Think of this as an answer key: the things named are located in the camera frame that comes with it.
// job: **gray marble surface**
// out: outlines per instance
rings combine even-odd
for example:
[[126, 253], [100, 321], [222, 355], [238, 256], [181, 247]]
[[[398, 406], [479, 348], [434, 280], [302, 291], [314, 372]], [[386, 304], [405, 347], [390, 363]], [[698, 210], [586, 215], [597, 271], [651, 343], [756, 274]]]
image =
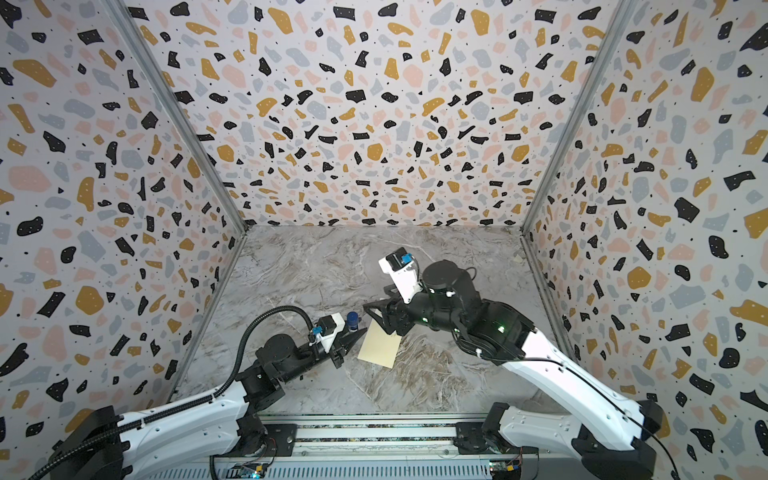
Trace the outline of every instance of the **gray marble surface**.
[[[475, 287], [483, 298], [512, 305], [553, 338], [517, 229], [254, 227], [174, 399], [223, 382], [246, 326], [269, 308], [292, 304], [313, 319], [352, 310], [362, 315], [362, 304], [382, 298], [391, 283], [379, 258], [400, 246], [422, 268], [442, 259], [477, 267]], [[371, 321], [361, 318], [363, 326]], [[275, 315], [253, 331], [243, 368], [276, 333], [306, 342], [298, 316]], [[459, 350], [449, 333], [415, 326], [403, 337], [392, 369], [358, 360], [361, 345], [340, 369], [325, 362], [285, 385], [286, 396], [267, 411], [480, 413], [493, 402], [556, 410], [528, 381]]]

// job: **yellow sticky note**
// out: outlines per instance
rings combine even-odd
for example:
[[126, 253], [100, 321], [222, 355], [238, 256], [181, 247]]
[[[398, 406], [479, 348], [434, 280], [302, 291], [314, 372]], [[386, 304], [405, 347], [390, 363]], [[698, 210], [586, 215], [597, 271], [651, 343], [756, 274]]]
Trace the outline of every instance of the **yellow sticky note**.
[[401, 338], [394, 332], [392, 335], [387, 335], [375, 320], [371, 320], [371, 325], [368, 327], [366, 338], [362, 341], [362, 347], [360, 347], [357, 358], [391, 369], [395, 365], [395, 357], [397, 356], [397, 349], [400, 347]]

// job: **terrazzo patterned wallpaper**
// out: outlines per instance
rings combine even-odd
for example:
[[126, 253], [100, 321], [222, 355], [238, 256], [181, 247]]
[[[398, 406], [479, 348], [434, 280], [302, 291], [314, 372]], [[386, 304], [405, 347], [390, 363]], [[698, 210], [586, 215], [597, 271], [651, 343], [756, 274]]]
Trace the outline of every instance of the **terrazzo patterned wallpaper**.
[[639, 2], [530, 233], [576, 356], [664, 407], [690, 480], [768, 478], [766, 22]]
[[512, 225], [609, 0], [130, 0], [246, 222]]
[[237, 242], [98, 2], [0, 0], [0, 477], [162, 404]]

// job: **side wall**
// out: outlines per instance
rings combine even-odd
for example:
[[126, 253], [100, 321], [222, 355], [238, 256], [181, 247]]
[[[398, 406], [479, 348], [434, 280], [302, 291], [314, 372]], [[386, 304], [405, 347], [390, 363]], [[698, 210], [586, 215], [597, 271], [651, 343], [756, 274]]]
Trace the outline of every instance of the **side wall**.
[[235, 230], [99, 2], [3, 2], [0, 477], [165, 402]]
[[690, 480], [768, 478], [766, 22], [638, 3], [530, 232], [578, 359], [657, 399]]
[[615, 2], [128, 4], [248, 223], [503, 226]]

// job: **small bottle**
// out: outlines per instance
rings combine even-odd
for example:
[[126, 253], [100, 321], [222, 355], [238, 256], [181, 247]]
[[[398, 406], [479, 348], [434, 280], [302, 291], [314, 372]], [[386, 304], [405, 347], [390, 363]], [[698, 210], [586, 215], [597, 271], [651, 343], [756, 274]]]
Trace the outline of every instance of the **small bottle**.
[[358, 322], [359, 317], [357, 316], [357, 312], [349, 312], [346, 314], [346, 326], [349, 328], [350, 332], [357, 331]]

